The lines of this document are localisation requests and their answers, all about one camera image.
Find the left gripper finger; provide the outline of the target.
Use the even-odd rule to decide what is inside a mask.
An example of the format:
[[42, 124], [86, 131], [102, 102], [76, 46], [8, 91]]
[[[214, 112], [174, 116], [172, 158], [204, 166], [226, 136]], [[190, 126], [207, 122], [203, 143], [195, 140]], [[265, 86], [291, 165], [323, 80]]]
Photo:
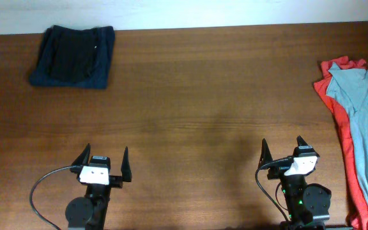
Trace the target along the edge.
[[121, 164], [121, 176], [124, 182], [132, 181], [132, 171], [130, 168], [130, 162], [128, 157], [128, 147], [125, 147], [122, 164]]
[[88, 143], [82, 153], [72, 162], [72, 166], [84, 166], [88, 164], [91, 145]]

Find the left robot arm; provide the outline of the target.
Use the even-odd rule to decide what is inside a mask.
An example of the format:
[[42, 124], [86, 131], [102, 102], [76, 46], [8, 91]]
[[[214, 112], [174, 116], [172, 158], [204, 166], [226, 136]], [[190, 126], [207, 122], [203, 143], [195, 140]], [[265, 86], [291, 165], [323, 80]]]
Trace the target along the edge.
[[121, 175], [110, 174], [109, 157], [91, 156], [91, 145], [73, 161], [70, 171], [77, 175], [80, 184], [86, 186], [86, 193], [70, 201], [65, 210], [69, 229], [103, 229], [110, 201], [111, 190], [121, 189], [124, 183], [132, 181], [132, 172], [125, 148], [121, 163]]

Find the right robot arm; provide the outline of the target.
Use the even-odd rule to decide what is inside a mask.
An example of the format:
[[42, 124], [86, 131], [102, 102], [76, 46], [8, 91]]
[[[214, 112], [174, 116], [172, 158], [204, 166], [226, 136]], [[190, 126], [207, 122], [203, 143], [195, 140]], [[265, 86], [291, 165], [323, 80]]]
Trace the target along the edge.
[[[262, 140], [261, 156], [255, 172], [258, 187], [281, 212], [285, 221], [281, 229], [324, 229], [330, 219], [331, 191], [317, 183], [308, 184], [305, 177], [313, 173], [319, 154], [300, 136], [296, 138], [297, 147], [293, 154], [274, 160], [267, 141]], [[258, 179], [260, 171], [267, 170], [269, 180], [279, 180], [277, 188], [282, 190], [286, 209], [283, 210], [276, 197], [263, 188]]]

